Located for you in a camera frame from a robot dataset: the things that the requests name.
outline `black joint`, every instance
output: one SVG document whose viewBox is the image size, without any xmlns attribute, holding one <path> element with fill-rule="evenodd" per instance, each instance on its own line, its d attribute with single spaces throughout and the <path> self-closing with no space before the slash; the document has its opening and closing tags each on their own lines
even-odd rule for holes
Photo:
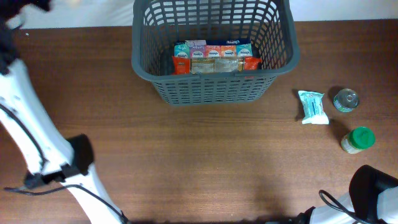
<svg viewBox="0 0 398 224">
<path fill-rule="evenodd" d="M 29 190 L 32 190 L 37 187 L 46 185 L 46 183 L 44 182 L 40 174 L 31 174 L 30 172 L 27 172 L 24 180 L 24 185 Z"/>
<path fill-rule="evenodd" d="M 94 162 L 94 152 L 90 140 L 85 134 L 67 139 L 71 144 L 75 155 L 71 164 L 71 172 L 87 175 L 89 166 Z"/>
<path fill-rule="evenodd" d="M 297 217 L 294 219 L 294 224 L 309 224 L 314 209 L 315 207 L 311 207 L 304 213 L 297 215 Z"/>
<path fill-rule="evenodd" d="M 367 222 L 377 223 L 379 194 L 393 187 L 398 187 L 398 179 L 369 165 L 359 168 L 349 184 L 349 196 L 355 215 Z"/>
<path fill-rule="evenodd" d="M 67 139 L 73 148 L 72 164 L 65 164 L 61 166 L 61 171 L 52 174 L 31 174 L 27 173 L 25 177 L 25 186 L 32 190 L 34 188 L 47 185 L 51 181 L 65 182 L 69 177 L 79 174 L 87 175 L 90 165 L 94 162 L 94 152 L 90 140 L 84 134 L 77 137 Z"/>
</svg>

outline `basket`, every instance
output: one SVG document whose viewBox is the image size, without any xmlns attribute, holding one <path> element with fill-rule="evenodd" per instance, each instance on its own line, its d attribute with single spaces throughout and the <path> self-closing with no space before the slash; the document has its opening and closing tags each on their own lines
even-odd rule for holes
<svg viewBox="0 0 398 224">
<path fill-rule="evenodd" d="M 250 39 L 259 70 L 170 75 L 177 41 L 223 39 Z M 288 0 L 136 0 L 132 45 L 134 71 L 171 105 L 254 101 L 300 58 Z"/>
</svg>

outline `green jar lid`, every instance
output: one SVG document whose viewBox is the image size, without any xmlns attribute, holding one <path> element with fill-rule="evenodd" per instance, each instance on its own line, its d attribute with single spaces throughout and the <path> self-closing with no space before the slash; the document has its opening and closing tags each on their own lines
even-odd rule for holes
<svg viewBox="0 0 398 224">
<path fill-rule="evenodd" d="M 350 143 L 357 149 L 370 148 L 376 141 L 373 131 L 367 127 L 356 128 L 349 134 L 348 138 Z"/>
</svg>

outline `small package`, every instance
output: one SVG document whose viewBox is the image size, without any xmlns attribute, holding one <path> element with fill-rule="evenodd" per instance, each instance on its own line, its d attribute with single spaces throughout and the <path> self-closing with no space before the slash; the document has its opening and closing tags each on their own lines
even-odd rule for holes
<svg viewBox="0 0 398 224">
<path fill-rule="evenodd" d="M 303 124 L 329 124 L 328 116 L 323 110 L 322 93 L 298 91 L 298 96 L 304 107 Z"/>
<path fill-rule="evenodd" d="M 185 43 L 188 47 L 199 47 L 206 45 L 205 40 L 186 40 Z"/>
<path fill-rule="evenodd" d="M 252 57 L 251 44 L 242 44 L 236 46 L 236 53 L 238 57 Z"/>
<path fill-rule="evenodd" d="M 243 70 L 243 58 L 216 58 L 215 72 L 233 72 Z"/>
<path fill-rule="evenodd" d="M 194 46 L 190 48 L 191 58 L 204 58 L 205 46 Z"/>
<path fill-rule="evenodd" d="M 187 58 L 179 58 L 173 57 L 174 63 L 174 74 L 173 75 L 182 75 L 190 73 L 191 69 L 191 60 Z"/>
<path fill-rule="evenodd" d="M 245 70 L 257 70 L 261 63 L 261 58 L 245 57 L 244 58 L 244 69 Z"/>
<path fill-rule="evenodd" d="M 190 50 L 185 42 L 179 42 L 175 44 L 174 57 L 190 58 Z"/>
<path fill-rule="evenodd" d="M 221 46 L 219 45 L 206 45 L 205 57 L 221 57 Z"/>
<path fill-rule="evenodd" d="M 192 74 L 213 73 L 215 60 L 212 58 L 193 58 L 191 59 L 191 66 Z"/>
<path fill-rule="evenodd" d="M 222 57 L 236 57 L 236 46 L 221 46 Z"/>
</svg>

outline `blue packaging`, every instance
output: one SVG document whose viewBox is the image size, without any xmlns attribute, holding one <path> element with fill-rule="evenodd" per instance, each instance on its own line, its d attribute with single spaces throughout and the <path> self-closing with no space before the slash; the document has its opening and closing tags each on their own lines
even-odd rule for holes
<svg viewBox="0 0 398 224">
<path fill-rule="evenodd" d="M 185 42 L 178 42 L 174 47 L 174 57 L 190 58 L 190 49 Z"/>
<path fill-rule="evenodd" d="M 252 57 L 253 51 L 251 50 L 251 44 L 237 45 L 236 53 L 238 57 Z"/>
</svg>

